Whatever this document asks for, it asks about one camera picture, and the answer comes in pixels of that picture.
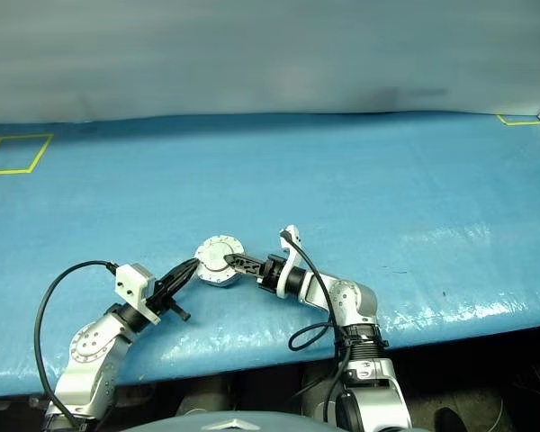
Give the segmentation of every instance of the yellow tape square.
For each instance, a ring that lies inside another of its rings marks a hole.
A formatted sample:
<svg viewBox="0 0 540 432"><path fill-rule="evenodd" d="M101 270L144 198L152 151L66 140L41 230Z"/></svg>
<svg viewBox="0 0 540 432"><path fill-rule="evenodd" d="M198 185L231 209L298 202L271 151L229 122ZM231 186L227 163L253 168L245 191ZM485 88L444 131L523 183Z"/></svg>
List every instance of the yellow tape square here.
<svg viewBox="0 0 540 432"><path fill-rule="evenodd" d="M538 121L538 120L527 120L527 121L507 120L504 116L502 116L500 114L496 114L496 117L498 117L498 120L500 120L506 126L536 126L536 125L540 124L540 121Z"/></svg>
<svg viewBox="0 0 540 432"><path fill-rule="evenodd" d="M25 168L18 168L18 169L0 169L0 176L6 176L6 175L12 175L12 174L29 174L31 173L34 168L38 165L38 162L42 158L42 155L48 148L48 145L52 141L52 138L54 138L53 133L35 133L31 135L12 135L12 136L4 136L0 137L0 143L4 140L24 140L24 139L34 139L34 138L44 138L44 143L40 146L40 149L38 150L38 153L36 153L36 156L34 156L34 159L32 162Z"/></svg>

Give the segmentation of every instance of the blue table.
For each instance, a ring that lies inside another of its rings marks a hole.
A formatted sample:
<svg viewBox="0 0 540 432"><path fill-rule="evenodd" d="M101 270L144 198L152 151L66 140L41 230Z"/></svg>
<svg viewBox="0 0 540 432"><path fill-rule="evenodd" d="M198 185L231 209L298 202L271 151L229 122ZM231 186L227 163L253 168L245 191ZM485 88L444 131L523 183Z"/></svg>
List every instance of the blue table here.
<svg viewBox="0 0 540 432"><path fill-rule="evenodd" d="M540 326L540 125L193 116L0 126L0 137L0 171L13 170L0 174L0 395L41 390L34 316L68 266L140 262L160 276L218 234L263 258L281 252L289 223L319 268L375 290L392 347ZM122 383L331 355L331 336L290 352L288 337L324 314L253 280L194 281L176 299L192 319L168 314L147 330ZM118 300L103 269L60 285L42 337L53 383L77 329Z"/></svg>

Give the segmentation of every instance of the black cable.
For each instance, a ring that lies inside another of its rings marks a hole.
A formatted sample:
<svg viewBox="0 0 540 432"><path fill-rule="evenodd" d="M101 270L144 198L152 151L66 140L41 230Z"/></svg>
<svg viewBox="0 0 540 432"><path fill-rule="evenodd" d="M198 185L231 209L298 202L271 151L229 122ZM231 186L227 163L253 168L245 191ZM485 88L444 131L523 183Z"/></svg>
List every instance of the black cable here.
<svg viewBox="0 0 540 432"><path fill-rule="evenodd" d="M331 323L332 323L332 327L334 328L334 335L339 336L340 331L339 331L339 328L338 328L338 324L336 322L336 316L334 316L334 306L332 305L332 300L330 299L330 296L329 296L329 293L328 293L328 288L326 288L326 284L324 283L324 280L322 279L322 276L320 275L320 272L318 271L316 266L312 263L312 261L308 257L308 255L306 255L306 252L304 252L300 246L298 246L296 243L293 242L292 234L290 234L290 232L288 232L286 230L283 230L280 233L280 237L282 237L284 240L286 240L286 242L290 246L292 246L296 250L296 252L298 252L300 254L302 259L306 262L306 264L308 265L308 267L310 268L310 270L314 274L314 277L316 277L316 280L318 281L318 285L320 286L320 288L322 290L322 293L324 294L324 298L326 299L326 304L328 305L328 312L329 312L328 321L331 321ZM298 334L298 336L299 336L301 334L301 330L298 330L296 333L294 333L294 335L296 335L296 334Z"/></svg>
<svg viewBox="0 0 540 432"><path fill-rule="evenodd" d="M104 426L104 423L106 423L108 418L112 415L114 408L116 408L115 403L102 415L102 418L100 418L100 421L98 422L98 424L96 424L96 427L94 428L94 432L102 432L102 426Z"/></svg>
<svg viewBox="0 0 540 432"><path fill-rule="evenodd" d="M310 330L319 329L320 327L323 327L323 329L319 331L316 336L310 338L308 341L304 342L301 345L294 346L294 340L296 340L296 338L298 338L299 336L303 335L304 333ZM288 348L291 351L300 351L301 349L307 348L310 345L312 345L314 342L316 342L318 339L323 337L330 327L332 327L332 323L330 321L325 321L325 322L317 322L316 324L310 324L309 326L305 328L301 328L300 330L295 332L293 335L291 335L290 339L288 339Z"/></svg>
<svg viewBox="0 0 540 432"><path fill-rule="evenodd" d="M342 373L344 372L344 369L346 368L346 366L348 364L348 361L350 359L350 349L348 348L346 350L344 359L342 360L342 363L338 364L339 363L339 351L338 351L338 347L337 347L337 342L339 342L341 339L344 338L344 333L342 332L342 329L338 326L338 323L336 321L336 316L334 314L334 306L332 305L332 300L330 299L328 289L326 288L326 284L324 283L324 280L322 279L322 276L320 275L320 272L318 271L316 266L312 263L312 261L310 260L308 255L306 255L306 253L302 250L302 248L300 246L298 246L297 244L295 244L293 242L292 234L290 234L290 232L288 232L286 230L283 230L280 233L280 237L282 237L284 240L286 240L286 242L290 246L292 246L296 250L296 252L298 252L300 254L302 259L306 262L306 264L308 265L308 267L310 268L310 270L314 274L314 277L316 277L316 280L318 281L318 284L319 284L319 286L320 286L320 288L322 290L322 293L324 294L324 298L326 299L326 304L328 305L328 321L319 322L319 323L316 323L316 324L311 324L308 327L302 328L302 329L298 330L296 333L294 333L290 337L290 340L288 341L288 347L292 351L299 351L301 349L304 349L304 348L310 346L311 344L316 342L318 339L320 339L322 336L324 336L324 334L328 331L328 329L330 327L332 327L334 329L334 345L335 345L335 349L336 349L336 352L334 354L334 368L335 369L337 368L337 371L336 371L336 374L334 375L334 378L332 380L332 384L330 385L330 387L328 389L326 399L324 400L324 407L323 407L324 410L322 411L323 420L328 423L328 406L329 406L329 401L330 401L330 395L334 391L334 388L336 387L336 384L339 381L340 376L342 375ZM308 340L307 342L305 342L302 345L299 345L299 346L294 346L293 345L293 341L298 336L306 333L307 331L310 331L312 329L317 329L319 327L324 327L324 328L318 333L318 335L312 337L310 340ZM312 382L311 383L312 386L307 385L306 387L304 387L300 391L296 392L290 399L292 399L294 396L299 397L301 394L304 394L305 392L307 392L312 387L315 387L316 385L321 383L323 380L328 378L330 375L331 375L331 373L329 373L328 375L325 375L320 380L316 380L316 382Z"/></svg>
<svg viewBox="0 0 540 432"><path fill-rule="evenodd" d="M75 270L86 266L104 266L113 274L115 274L117 265L108 261L85 261L84 263L72 265L69 269L65 270L56 279L54 279L54 281L50 284L50 286L46 290L46 293L44 294L44 297L42 298L42 302L40 303L38 312L36 313L36 321L34 322L34 356L36 358L36 366L38 367L38 375L40 377L40 382L42 383L44 391L52 400L52 403L60 410L62 414L66 416L66 418L73 427L78 426L77 419L72 415L68 408L64 406L62 401L58 399L58 396L54 394L54 391L52 390L48 382L48 376L46 375L46 369L44 368L44 360L42 359L41 327L42 319L44 318L44 311L46 310L48 300L50 299L52 293L54 293L54 290L56 289L60 281Z"/></svg>
<svg viewBox="0 0 540 432"><path fill-rule="evenodd" d="M293 394L292 396L290 396L286 402L283 404L286 408L289 407L294 401L296 401L298 398L300 398L305 392L307 392L308 390L310 389L313 389L314 387L316 387L318 384L322 383L324 380L326 380L329 376L331 376L332 374L334 374L336 371L336 367L334 368L331 368L328 373L325 373L324 375L322 375L321 377L319 378L316 378L314 381L306 384L304 387L302 387L301 389L299 389L295 394Z"/></svg>
<svg viewBox="0 0 540 432"><path fill-rule="evenodd" d="M330 385L328 392L326 393L326 399L324 400L324 406L322 407L322 420L324 420L325 423L328 423L328 407L330 404L330 396L332 395L332 392L334 391L334 388L336 387L336 384L340 380L340 376L342 376L342 373L346 369L346 366L348 365L349 361L350 361L350 348L347 348L344 354L344 359L342 360L342 363L338 367L336 375L334 375L334 378L332 379L332 384Z"/></svg>

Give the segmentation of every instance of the floor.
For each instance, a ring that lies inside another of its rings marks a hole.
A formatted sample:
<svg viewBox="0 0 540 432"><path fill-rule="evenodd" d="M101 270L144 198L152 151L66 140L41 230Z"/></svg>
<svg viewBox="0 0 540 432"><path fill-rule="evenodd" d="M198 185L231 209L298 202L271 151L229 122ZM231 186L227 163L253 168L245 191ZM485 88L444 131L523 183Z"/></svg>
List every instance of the floor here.
<svg viewBox="0 0 540 432"><path fill-rule="evenodd" d="M449 407L469 432L540 430L540 328L397 350L391 358L415 427L434 430L434 413ZM228 389L227 408L299 412L300 405L285 407L284 401L298 390L308 367L291 364L230 373L213 382ZM121 388L119 406L102 431L172 417L181 412L183 397L204 380L212 382L202 378ZM0 410L0 431L21 430L22 425L28 432L40 430L43 413L29 408L28 400L20 397L9 409Z"/></svg>

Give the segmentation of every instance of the circular disk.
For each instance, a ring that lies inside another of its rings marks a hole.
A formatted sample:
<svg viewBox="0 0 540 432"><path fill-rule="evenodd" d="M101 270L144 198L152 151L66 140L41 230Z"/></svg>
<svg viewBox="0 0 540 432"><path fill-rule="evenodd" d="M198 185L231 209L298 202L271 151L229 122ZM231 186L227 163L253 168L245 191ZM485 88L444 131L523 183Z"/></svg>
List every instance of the circular disk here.
<svg viewBox="0 0 540 432"><path fill-rule="evenodd" d="M227 254L243 254L242 244L230 236L210 237L194 254L200 260L196 274L207 284L225 286L233 283L239 274L224 260Z"/></svg>

